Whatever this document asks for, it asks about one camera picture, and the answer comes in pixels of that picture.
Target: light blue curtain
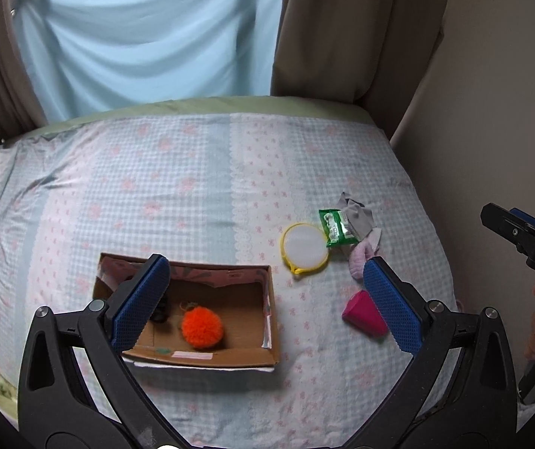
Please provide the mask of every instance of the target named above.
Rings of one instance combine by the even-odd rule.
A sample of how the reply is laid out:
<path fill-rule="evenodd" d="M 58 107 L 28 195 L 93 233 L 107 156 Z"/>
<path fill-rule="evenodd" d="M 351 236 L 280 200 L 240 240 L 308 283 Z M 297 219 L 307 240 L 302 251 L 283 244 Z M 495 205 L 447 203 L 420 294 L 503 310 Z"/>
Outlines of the light blue curtain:
<path fill-rule="evenodd" d="M 281 0 L 17 0 L 50 122 L 134 104 L 269 94 Z"/>

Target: bed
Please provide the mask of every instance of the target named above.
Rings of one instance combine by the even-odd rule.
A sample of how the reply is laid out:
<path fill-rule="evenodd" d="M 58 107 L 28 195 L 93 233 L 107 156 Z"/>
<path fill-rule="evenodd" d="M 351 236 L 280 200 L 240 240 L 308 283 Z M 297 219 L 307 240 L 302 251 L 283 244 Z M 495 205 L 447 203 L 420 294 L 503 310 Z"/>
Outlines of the bed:
<path fill-rule="evenodd" d="M 294 278 L 278 240 L 319 224 L 341 192 L 371 208 L 379 253 L 426 299 L 456 310 L 445 254 L 410 179 L 359 107 L 301 98 L 168 101 L 42 128 L 0 146 L 0 375 L 16 386 L 35 309 L 83 308 L 99 253 L 270 264 L 281 337 L 273 373 L 129 364 L 192 444 L 337 447 L 398 380 L 410 355 L 340 315 L 360 288 L 346 258 Z M 100 410 L 114 416 L 86 356 Z M 443 368 L 426 407 L 442 393 Z"/>

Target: green mattress edge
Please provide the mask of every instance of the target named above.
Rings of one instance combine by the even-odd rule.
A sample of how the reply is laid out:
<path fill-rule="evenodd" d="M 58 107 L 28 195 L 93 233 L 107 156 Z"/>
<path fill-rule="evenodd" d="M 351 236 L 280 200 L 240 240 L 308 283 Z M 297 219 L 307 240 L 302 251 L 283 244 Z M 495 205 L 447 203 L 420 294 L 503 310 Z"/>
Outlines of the green mattress edge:
<path fill-rule="evenodd" d="M 29 131 L 21 136 L 47 136 L 108 118 L 146 115 L 212 115 L 230 113 L 260 113 L 265 115 L 302 116 L 358 123 L 373 123 L 369 113 L 354 104 L 334 103 L 319 99 L 275 96 L 227 96 L 190 98 L 160 103 L 139 104 L 80 118 L 69 119 Z"/>

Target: magenta pouch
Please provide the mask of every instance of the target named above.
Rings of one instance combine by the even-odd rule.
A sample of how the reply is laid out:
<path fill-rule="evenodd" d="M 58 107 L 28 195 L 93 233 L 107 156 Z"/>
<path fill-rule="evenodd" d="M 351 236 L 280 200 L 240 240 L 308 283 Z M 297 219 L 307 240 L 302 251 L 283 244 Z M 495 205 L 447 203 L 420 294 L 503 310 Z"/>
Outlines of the magenta pouch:
<path fill-rule="evenodd" d="M 388 332 L 388 326 L 366 290 L 360 290 L 351 297 L 342 313 L 342 319 L 368 336 L 382 337 Z"/>

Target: orange fluffy ball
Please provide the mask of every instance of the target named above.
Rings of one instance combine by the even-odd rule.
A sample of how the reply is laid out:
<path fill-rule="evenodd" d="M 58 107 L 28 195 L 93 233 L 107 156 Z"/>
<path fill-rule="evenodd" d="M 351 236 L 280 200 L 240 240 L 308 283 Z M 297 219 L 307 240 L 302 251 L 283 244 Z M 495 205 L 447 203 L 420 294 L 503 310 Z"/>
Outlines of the orange fluffy ball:
<path fill-rule="evenodd" d="M 184 340 L 196 349 L 215 346 L 224 337 L 221 319 L 206 307 L 195 307 L 187 311 L 181 328 Z"/>

